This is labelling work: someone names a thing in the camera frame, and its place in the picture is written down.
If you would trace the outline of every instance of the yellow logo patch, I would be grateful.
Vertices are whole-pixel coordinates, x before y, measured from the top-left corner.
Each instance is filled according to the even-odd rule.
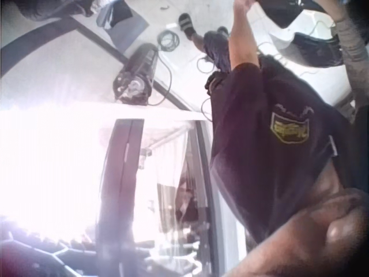
[[[283,143],[303,143],[309,138],[309,119],[296,121],[272,113],[270,129]]]

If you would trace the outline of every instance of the person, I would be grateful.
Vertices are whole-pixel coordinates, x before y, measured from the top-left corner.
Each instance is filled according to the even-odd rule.
[[[345,273],[358,250],[368,262],[368,137],[361,127],[369,59],[338,0],[316,2],[336,22],[356,101],[353,126],[303,80],[271,57],[260,59],[246,17],[254,1],[234,2],[229,74],[223,70],[221,82],[208,84],[210,173],[258,246],[227,276],[335,275]],[[184,31],[199,44],[184,20]],[[224,54],[213,53],[209,41],[205,35],[203,50],[221,69]]]

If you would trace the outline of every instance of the gray fabric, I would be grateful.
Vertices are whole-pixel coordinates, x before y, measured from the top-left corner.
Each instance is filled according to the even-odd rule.
[[[133,17],[117,23],[113,28],[106,30],[114,46],[122,54],[131,46],[149,24],[134,10]]]

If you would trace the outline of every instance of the black t-shirt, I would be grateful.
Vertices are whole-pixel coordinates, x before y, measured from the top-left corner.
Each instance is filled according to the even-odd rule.
[[[349,122],[280,65],[238,66],[212,109],[212,181],[257,243],[297,211],[330,159],[350,155]]]

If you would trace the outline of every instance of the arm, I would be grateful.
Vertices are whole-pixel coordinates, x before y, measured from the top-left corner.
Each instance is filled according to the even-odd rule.
[[[253,63],[260,67],[257,44],[246,17],[246,13],[254,2],[253,0],[236,0],[234,3],[234,25],[229,37],[229,58],[232,70],[243,63]]]
[[[369,104],[369,56],[364,41],[338,0],[315,0],[336,23],[356,111]]]

